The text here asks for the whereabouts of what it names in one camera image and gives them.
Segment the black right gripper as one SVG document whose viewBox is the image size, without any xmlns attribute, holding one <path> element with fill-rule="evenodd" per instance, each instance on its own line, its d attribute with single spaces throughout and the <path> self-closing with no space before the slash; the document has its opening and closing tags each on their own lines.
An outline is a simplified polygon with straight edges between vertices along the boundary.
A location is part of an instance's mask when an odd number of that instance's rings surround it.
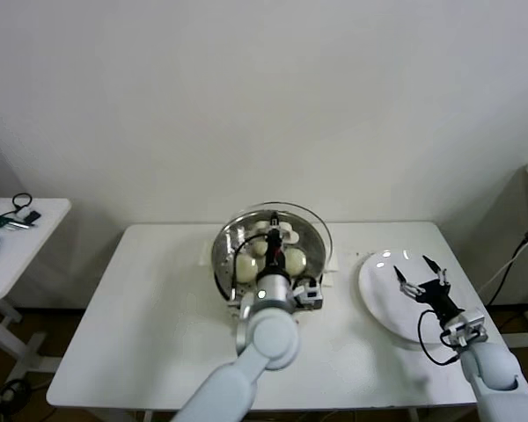
<svg viewBox="0 0 528 422">
<path fill-rule="evenodd" d="M 447 280 L 447 269 L 442 268 L 435 260 L 422 256 L 437 280 L 427 281 L 420 286 L 409 283 L 397 266 L 394 266 L 400 291 L 409 298 L 415 298 L 418 303 L 428 304 L 436 313 L 440 324 L 448 324 L 458 315 L 458 306 L 450 298 L 451 285 Z"/>
</svg>

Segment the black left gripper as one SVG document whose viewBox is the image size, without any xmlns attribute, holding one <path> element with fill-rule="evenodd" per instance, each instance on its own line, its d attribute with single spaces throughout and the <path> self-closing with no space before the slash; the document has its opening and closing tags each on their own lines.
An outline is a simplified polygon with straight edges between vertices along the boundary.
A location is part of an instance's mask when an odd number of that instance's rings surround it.
<svg viewBox="0 0 528 422">
<path fill-rule="evenodd" d="M 277 212 L 272 212 L 269 219 L 271 229 L 281 228 L 281 221 Z M 282 251 L 282 239 L 279 230 L 270 230 L 266 237 L 267 250 L 265 253 L 264 274 L 287 275 L 285 256 Z"/>
</svg>

